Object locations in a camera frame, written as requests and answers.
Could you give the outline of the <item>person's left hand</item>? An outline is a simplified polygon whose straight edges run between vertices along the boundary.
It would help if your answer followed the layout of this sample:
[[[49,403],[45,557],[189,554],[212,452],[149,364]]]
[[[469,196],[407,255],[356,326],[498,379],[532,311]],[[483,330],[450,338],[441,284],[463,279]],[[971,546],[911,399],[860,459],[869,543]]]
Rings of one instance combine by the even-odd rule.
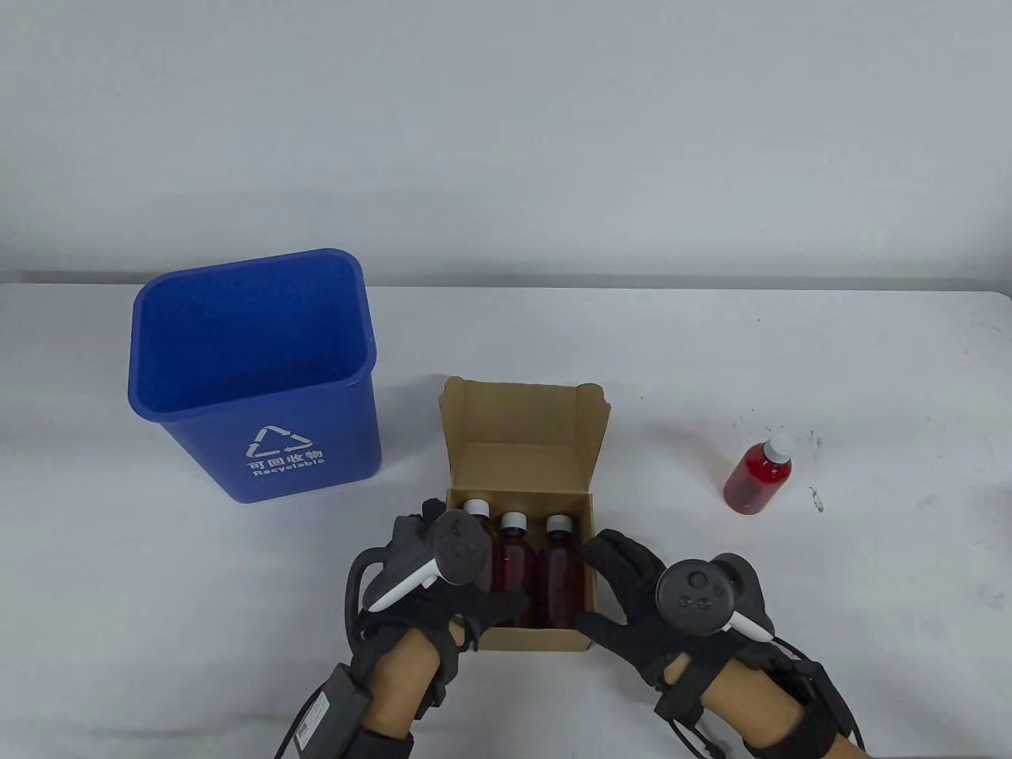
[[[449,626],[465,629],[476,648],[481,635],[528,610],[524,591],[490,591],[478,578],[492,564],[492,541],[477,517],[440,499],[418,513],[395,517],[385,546],[358,553],[344,600],[345,632],[352,650],[380,626],[405,626],[451,642]]]

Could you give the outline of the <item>person's right hand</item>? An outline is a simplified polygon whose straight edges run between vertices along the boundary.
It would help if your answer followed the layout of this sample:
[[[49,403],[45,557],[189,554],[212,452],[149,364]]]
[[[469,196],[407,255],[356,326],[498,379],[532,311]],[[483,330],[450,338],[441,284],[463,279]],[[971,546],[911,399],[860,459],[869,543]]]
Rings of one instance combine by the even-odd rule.
[[[664,621],[655,603],[655,586],[665,564],[649,549],[614,529],[603,529],[582,547],[585,564],[611,586],[625,623],[598,612],[584,612],[576,629],[597,646],[632,665],[640,678],[657,690],[668,685],[664,670],[680,655],[723,669],[736,658],[753,669],[775,655],[773,644],[748,642],[740,632],[694,636]]]

